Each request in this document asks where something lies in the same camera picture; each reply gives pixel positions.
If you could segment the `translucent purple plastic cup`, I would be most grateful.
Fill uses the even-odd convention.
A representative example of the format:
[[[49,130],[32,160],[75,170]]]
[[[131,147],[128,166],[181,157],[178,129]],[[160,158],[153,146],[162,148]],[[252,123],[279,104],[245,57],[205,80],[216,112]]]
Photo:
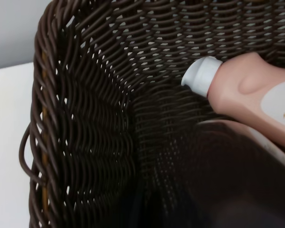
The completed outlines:
[[[285,228],[285,152],[258,131],[215,120],[158,150],[152,223],[159,228]]]

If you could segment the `pink lotion bottle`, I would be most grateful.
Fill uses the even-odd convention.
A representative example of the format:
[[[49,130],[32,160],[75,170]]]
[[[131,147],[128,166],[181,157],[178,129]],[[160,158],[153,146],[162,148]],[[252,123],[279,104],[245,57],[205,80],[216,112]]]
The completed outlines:
[[[229,116],[285,147],[285,69],[252,52],[222,62],[203,57],[181,80],[208,99],[215,113]]]

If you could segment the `dark brown wicker basket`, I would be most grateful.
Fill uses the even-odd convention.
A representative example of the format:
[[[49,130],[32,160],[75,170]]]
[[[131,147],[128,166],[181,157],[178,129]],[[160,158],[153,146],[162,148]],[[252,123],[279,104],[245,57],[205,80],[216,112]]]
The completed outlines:
[[[219,119],[181,86],[200,57],[257,52],[285,68],[285,0],[53,0],[35,35],[19,162],[31,228],[98,228],[143,179],[175,204],[173,141]]]

